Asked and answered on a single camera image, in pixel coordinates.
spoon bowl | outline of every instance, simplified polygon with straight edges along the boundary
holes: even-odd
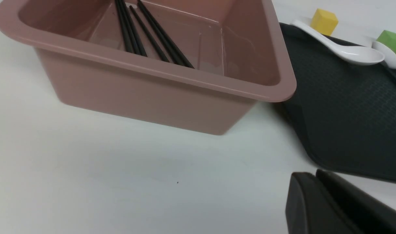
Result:
[[[291,25],[300,28],[305,31],[328,49],[330,49],[336,56],[340,57],[344,61],[352,64],[368,66],[374,65],[384,60],[384,54],[377,51],[376,49],[364,47],[364,46],[343,46],[336,44],[335,42],[328,39],[326,36],[317,32],[315,29],[304,24],[299,20],[294,20]]]
[[[373,42],[372,48],[384,54],[384,64],[387,67],[396,69],[396,54],[389,47],[380,42]]]

green cube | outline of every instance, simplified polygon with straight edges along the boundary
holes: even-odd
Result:
[[[396,53],[396,33],[385,30],[380,34],[377,41],[383,43]]]

spoon handle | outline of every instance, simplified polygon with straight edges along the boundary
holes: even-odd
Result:
[[[317,32],[315,29],[311,28],[310,26],[304,24],[303,22],[295,19],[290,25],[293,25],[297,28],[300,28],[302,31],[305,31],[315,39],[317,39],[319,42],[324,44],[326,47],[328,47],[330,50],[335,51],[336,47],[339,46],[338,44],[334,43],[330,39],[326,38],[324,35],[321,33]]]

yellow cube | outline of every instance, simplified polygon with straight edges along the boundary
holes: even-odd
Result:
[[[311,28],[319,33],[330,36],[338,24],[338,19],[334,13],[317,9],[314,18],[312,18]]]

cube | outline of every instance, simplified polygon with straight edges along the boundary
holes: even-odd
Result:
[[[380,34],[377,41],[389,47],[396,53],[396,33],[385,30]]]
[[[327,36],[332,34],[337,25],[335,14],[324,9],[317,9],[311,22],[311,28]]]

